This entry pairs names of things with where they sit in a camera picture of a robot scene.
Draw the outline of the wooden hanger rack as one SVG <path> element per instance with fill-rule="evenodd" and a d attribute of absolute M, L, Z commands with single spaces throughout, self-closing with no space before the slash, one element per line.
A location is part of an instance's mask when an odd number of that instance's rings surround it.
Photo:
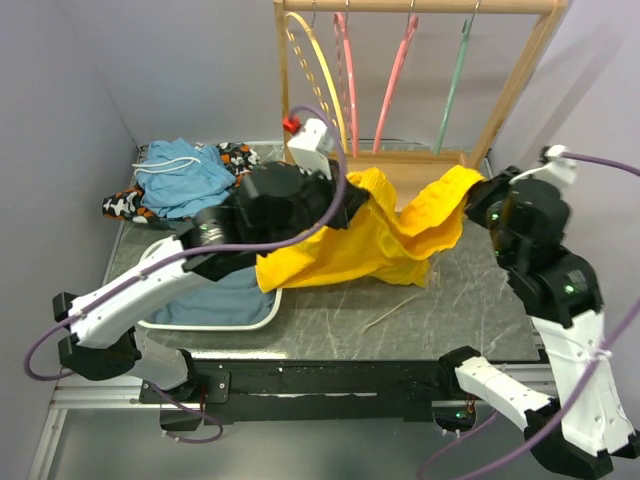
<path fill-rule="evenodd" d="M 520 98 L 535 67 L 548 47 L 552 35 L 568 9 L 567 1 L 464 1 L 464 0 L 427 0 L 412 1 L 408 13 L 437 14 L 536 14 L 538 20 L 516 62 L 512 72 L 504 84 L 501 95 L 477 140 L 469 153 L 461 149 L 441 150 L 435 155 L 433 150 L 379 150 L 377 154 L 369 150 L 359 150 L 354 158 L 351 153 L 351 140 L 348 136 L 345 117 L 338 98 L 335 82 L 329 71 L 328 63 L 313 28 L 299 15 L 301 11 L 329 11 L 349 13 L 350 11 L 374 13 L 401 13 L 405 3 L 402 1 L 276 1 L 274 3 L 275 23 L 277 30 L 277 51 L 282 87 L 281 104 L 284 114 L 289 112 L 289 84 L 287 44 L 291 44 L 306 78 L 316 95 L 321 110 L 328 114 L 334 112 L 336 119 L 330 124 L 339 130 L 339 144 L 345 148 L 346 159 L 350 170 L 361 171 L 369 167 L 382 170 L 399 190 L 399 206 L 405 207 L 417 195 L 420 188 L 429 181 L 434 181 L 445 172 L 447 167 L 461 165 L 478 169 L 486 158 L 504 122 L 512 112 L 516 101 Z M 309 70 L 307 60 L 290 32 L 288 22 L 293 19 L 303 29 L 313 48 L 321 72 L 325 79 L 331 102 L 326 103 L 322 91 L 316 85 L 315 77 Z"/>

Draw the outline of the green hanger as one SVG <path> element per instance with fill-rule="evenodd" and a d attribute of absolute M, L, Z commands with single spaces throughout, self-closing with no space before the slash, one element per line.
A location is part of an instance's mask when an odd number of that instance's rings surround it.
<path fill-rule="evenodd" d="M 449 88 L 446 104 L 444 107 L 442 120 L 441 120 L 439 131 L 438 131 L 438 136 L 433 148 L 433 152 L 435 155 L 439 155 L 443 147 L 443 142 L 448 129 L 450 115 L 453 109 L 458 85 L 460 82 L 461 73 L 464 67 L 472 24 L 473 24 L 473 19 L 469 17 L 468 19 L 465 20 L 462 27 L 462 31 L 461 31 L 462 37 L 461 37 L 461 42 L 457 52 L 456 64 L 455 64 L 453 76 L 451 79 L 450 88 Z"/>

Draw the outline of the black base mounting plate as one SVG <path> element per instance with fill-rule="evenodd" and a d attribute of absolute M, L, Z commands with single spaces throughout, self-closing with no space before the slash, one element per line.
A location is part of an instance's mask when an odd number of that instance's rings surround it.
<path fill-rule="evenodd" d="M 193 361 L 194 378 L 169 390 L 211 421 L 402 419 L 430 422 L 435 402 L 468 396 L 436 360 Z"/>

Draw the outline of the light blue shorts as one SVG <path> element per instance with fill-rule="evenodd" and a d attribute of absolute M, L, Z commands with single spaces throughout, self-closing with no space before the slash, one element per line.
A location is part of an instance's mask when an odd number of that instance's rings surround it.
<path fill-rule="evenodd" d="M 150 143 L 134 176 L 144 191 L 142 205 L 166 219 L 192 217 L 221 204 L 236 183 L 215 147 L 196 147 L 182 138 Z"/>

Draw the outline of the pink hanger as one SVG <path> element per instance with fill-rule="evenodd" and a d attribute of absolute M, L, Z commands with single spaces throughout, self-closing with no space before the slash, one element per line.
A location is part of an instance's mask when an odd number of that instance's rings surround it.
<path fill-rule="evenodd" d="M 403 35 L 403 38 L 399 44 L 394 63 L 392 65 L 390 76 L 387 82 L 380 115 L 378 118 L 376 132 L 374 136 L 374 142 L 372 147 L 372 152 L 377 154 L 381 147 L 382 135 L 384 133 L 384 127 L 386 124 L 387 116 L 389 114 L 393 96 L 397 87 L 397 83 L 399 81 L 409 47 L 411 45 L 411 41 L 414 37 L 414 34 L 417 30 L 419 23 L 419 18 L 415 14 L 410 14 L 408 17 L 407 26 Z"/>
<path fill-rule="evenodd" d="M 347 17 L 347 13 L 335 13 L 333 15 L 333 26 L 336 44 L 335 50 L 339 91 L 342 97 L 341 106 L 346 119 L 348 136 L 351 140 L 351 153 L 354 158 L 357 158 L 360 150 L 359 116 L 356 77 L 351 42 L 348 33 Z"/>

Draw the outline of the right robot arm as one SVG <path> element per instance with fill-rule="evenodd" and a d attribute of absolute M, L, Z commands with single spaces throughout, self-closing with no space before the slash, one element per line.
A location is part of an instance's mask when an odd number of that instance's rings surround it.
<path fill-rule="evenodd" d="M 562 189 L 576 180 L 572 162 L 525 172 L 510 167 L 474 185 L 465 213 L 489 231 L 498 265 L 539 333 L 554 396 L 532 390 L 465 346 L 443 355 L 437 376 L 449 398 L 470 394 L 537 438 L 531 452 L 545 469 L 601 479 L 613 458 L 639 455 L 639 432 L 617 393 L 604 339 L 604 303 L 596 273 L 562 242 L 570 217 Z"/>

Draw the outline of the pink hanger right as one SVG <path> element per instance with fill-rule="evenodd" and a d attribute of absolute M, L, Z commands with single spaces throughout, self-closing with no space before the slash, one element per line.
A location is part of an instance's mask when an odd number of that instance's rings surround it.
<path fill-rule="evenodd" d="M 414 37 L 414 34 L 417 30 L 419 23 L 419 18 L 415 14 L 410 14 L 408 17 L 407 26 L 403 35 L 403 38 L 399 44 L 394 63 L 392 65 L 390 76 L 387 82 L 380 115 L 378 118 L 376 132 L 374 136 L 374 142 L 372 147 L 372 152 L 377 154 L 381 147 L 382 135 L 384 133 L 384 127 L 386 124 L 387 116 L 389 114 L 393 96 L 397 87 L 397 83 L 399 81 L 409 47 L 411 45 L 411 41 Z"/>

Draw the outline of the pink hanger left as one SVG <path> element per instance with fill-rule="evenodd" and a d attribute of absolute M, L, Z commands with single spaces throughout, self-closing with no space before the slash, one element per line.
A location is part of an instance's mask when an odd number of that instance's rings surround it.
<path fill-rule="evenodd" d="M 341 106 L 346 119 L 348 136 L 351 140 L 351 153 L 354 158 L 357 158 L 360 150 L 359 116 L 356 77 L 351 42 L 348 33 L 347 17 L 347 13 L 335 13 L 333 15 L 333 26 L 336 44 L 335 50 L 339 91 L 342 97 Z"/>

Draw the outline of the patterned black orange shorts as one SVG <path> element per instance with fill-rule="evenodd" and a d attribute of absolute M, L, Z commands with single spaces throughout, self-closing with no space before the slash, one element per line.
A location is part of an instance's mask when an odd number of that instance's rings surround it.
<path fill-rule="evenodd" d="M 218 150 L 225 168 L 236 177 L 236 183 L 231 187 L 230 193 L 240 185 L 243 177 L 252 172 L 260 160 L 259 155 L 244 143 L 223 142 L 217 145 L 202 143 L 192 145 L 196 147 L 213 146 Z M 113 194 L 103 200 L 101 206 L 102 214 L 111 219 L 147 225 L 161 225 L 170 221 L 186 221 L 193 217 L 183 219 L 160 217 L 142 205 L 143 194 L 144 191 L 137 184 L 134 176 L 134 184 L 131 188 Z"/>

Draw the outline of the aluminium rail frame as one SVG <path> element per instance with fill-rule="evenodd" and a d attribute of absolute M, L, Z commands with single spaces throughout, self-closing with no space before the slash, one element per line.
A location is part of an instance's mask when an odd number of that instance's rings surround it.
<path fill-rule="evenodd" d="M 437 406 L 460 405 L 462 403 L 452 401 L 435 402 L 432 413 Z M 71 410 L 154 409 L 166 413 L 172 407 L 159 394 L 151 391 L 145 381 L 132 376 L 100 382 L 91 382 L 79 376 L 62 379 L 54 388 L 50 413 L 29 476 L 32 479 L 48 477 L 62 425 Z"/>

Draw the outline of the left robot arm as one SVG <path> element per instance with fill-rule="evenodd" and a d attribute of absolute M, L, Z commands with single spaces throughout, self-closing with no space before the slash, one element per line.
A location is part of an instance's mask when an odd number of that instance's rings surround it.
<path fill-rule="evenodd" d="M 61 365 L 93 381 L 131 374 L 176 401 L 193 398 L 199 377 L 191 354 L 148 339 L 137 323 L 181 294 L 255 265 L 258 256 L 317 225 L 337 196 L 338 165 L 330 166 L 330 175 L 280 162 L 260 167 L 221 204 L 201 210 L 168 237 L 153 257 L 90 294 L 58 294 L 56 320 L 76 319 L 58 343 Z"/>

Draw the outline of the yellow shorts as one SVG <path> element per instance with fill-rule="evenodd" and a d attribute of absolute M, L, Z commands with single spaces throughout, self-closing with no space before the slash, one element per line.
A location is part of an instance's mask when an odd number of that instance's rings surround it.
<path fill-rule="evenodd" d="M 306 288 L 373 277 L 392 285 L 425 285 L 430 257 L 456 246 L 471 188 L 485 180 L 456 165 L 427 185 L 401 213 L 396 190 L 377 168 L 347 175 L 370 194 L 346 229 L 324 227 L 296 245 L 260 257 L 259 288 Z"/>

